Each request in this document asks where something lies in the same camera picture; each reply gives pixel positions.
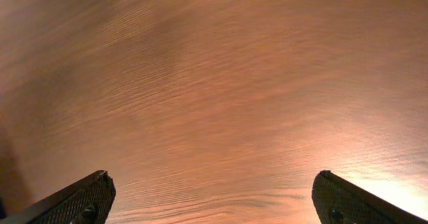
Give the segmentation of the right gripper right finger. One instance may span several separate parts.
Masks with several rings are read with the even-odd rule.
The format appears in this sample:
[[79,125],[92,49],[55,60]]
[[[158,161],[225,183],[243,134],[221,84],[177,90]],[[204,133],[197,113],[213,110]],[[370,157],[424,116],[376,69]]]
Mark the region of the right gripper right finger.
[[316,175],[312,201],[321,224],[427,224],[331,171]]

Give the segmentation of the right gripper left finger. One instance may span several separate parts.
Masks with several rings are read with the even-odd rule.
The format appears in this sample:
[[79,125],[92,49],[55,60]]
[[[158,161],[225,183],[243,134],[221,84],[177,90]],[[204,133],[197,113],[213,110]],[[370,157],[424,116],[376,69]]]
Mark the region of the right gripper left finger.
[[116,196],[107,171],[96,171],[1,224],[105,224]]

